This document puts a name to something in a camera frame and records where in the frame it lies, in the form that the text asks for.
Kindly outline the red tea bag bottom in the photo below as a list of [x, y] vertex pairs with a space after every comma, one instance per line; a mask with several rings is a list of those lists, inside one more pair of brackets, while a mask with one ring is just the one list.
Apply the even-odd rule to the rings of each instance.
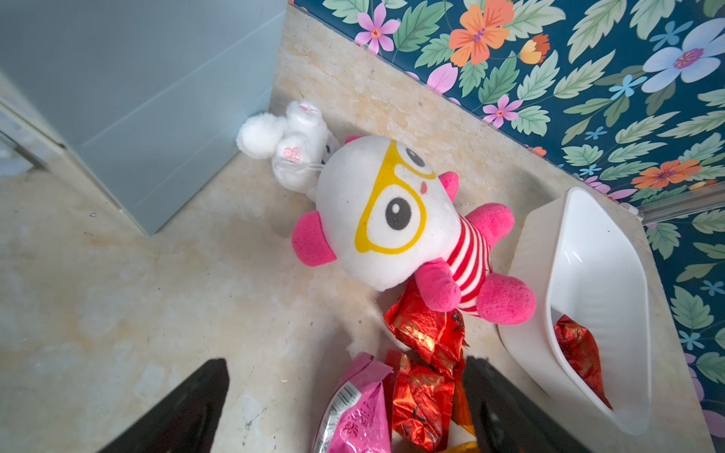
[[591, 331], [563, 315], [554, 333], [569, 366], [607, 408], [613, 409], [604, 391], [600, 351]]

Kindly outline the small white plush bunny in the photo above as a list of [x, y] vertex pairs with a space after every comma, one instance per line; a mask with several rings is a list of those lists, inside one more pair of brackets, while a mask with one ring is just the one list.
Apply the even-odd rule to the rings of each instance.
[[239, 128], [235, 144], [254, 160], [269, 160], [285, 189], [315, 200], [324, 165], [341, 147], [321, 109], [309, 101], [292, 101], [283, 116], [253, 115]]

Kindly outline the pink tea bag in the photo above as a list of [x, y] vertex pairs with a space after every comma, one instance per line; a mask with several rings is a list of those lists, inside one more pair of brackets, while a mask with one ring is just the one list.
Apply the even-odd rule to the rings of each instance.
[[312, 451], [389, 452], [391, 435], [383, 381], [393, 368], [361, 353], [340, 379], [321, 418]]

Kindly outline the yellow tea bag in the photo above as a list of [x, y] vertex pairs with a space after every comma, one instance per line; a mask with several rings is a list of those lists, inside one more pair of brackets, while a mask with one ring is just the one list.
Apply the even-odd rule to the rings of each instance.
[[480, 453], [476, 442], [467, 442], [444, 450], [442, 453]]

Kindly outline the red tea bag top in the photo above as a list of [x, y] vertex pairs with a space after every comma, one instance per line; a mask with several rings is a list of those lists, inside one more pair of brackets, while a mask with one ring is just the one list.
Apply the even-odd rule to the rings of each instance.
[[390, 429], [427, 452], [447, 448], [455, 381], [390, 350], [385, 363], [393, 374], [384, 385]]
[[459, 379], [466, 359], [466, 327], [458, 310], [440, 313], [425, 304], [411, 277], [398, 302], [383, 315], [386, 326], [398, 341], [449, 379]]

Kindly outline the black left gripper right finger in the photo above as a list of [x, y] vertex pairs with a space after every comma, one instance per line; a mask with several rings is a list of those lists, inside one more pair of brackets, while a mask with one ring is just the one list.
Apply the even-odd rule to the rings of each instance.
[[463, 385], [479, 451], [589, 451], [488, 360], [467, 357]]

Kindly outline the white plastic storage box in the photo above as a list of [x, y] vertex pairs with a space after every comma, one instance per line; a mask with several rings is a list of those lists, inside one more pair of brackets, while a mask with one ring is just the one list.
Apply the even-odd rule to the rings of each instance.
[[[515, 361], [559, 405], [640, 435], [651, 421], [651, 330], [646, 275], [634, 246], [582, 188], [525, 219], [510, 276], [527, 283], [536, 311], [500, 327]], [[560, 349], [554, 327], [568, 316], [594, 336], [604, 396], [599, 398]]]

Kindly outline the orange tea bag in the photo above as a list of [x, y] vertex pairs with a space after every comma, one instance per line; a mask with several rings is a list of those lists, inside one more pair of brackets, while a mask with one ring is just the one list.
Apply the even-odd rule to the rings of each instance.
[[462, 357], [453, 372], [454, 396], [451, 410], [451, 421], [471, 435], [474, 435], [475, 428], [466, 399], [466, 391], [464, 390], [464, 368], [466, 368], [466, 359]]

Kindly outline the white pink plush doll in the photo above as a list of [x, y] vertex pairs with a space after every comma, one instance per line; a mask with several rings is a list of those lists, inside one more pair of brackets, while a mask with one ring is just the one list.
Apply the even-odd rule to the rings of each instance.
[[515, 226], [512, 211], [488, 203], [462, 215], [454, 206], [458, 191], [456, 173], [437, 175], [404, 143], [356, 137], [324, 165], [315, 210], [296, 223], [292, 246], [303, 264], [339, 262], [379, 292], [412, 280], [437, 313], [527, 322], [534, 291], [491, 265], [494, 246]]

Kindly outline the red tea bag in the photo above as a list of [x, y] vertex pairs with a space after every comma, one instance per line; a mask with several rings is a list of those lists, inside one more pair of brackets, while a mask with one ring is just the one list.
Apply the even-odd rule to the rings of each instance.
[[393, 374], [384, 385], [390, 429], [427, 452], [447, 448], [455, 381], [390, 350], [385, 363]]
[[613, 409], [604, 391], [600, 351], [591, 331], [563, 315], [554, 333], [569, 366], [607, 408]]
[[458, 310], [440, 313], [425, 304], [411, 277], [398, 302], [383, 315], [386, 326], [398, 341], [449, 379], [459, 379], [466, 359], [466, 327]]

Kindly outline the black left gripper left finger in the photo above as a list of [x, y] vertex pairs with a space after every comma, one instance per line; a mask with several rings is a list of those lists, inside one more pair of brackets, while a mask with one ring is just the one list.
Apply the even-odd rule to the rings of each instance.
[[228, 387], [227, 361], [208, 360], [100, 452], [211, 451]]

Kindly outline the light blue mini cabinet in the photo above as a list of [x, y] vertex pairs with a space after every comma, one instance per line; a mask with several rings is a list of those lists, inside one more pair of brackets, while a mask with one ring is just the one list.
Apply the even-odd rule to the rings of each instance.
[[160, 230], [270, 104], [282, 1], [5, 1], [1, 109], [142, 232]]

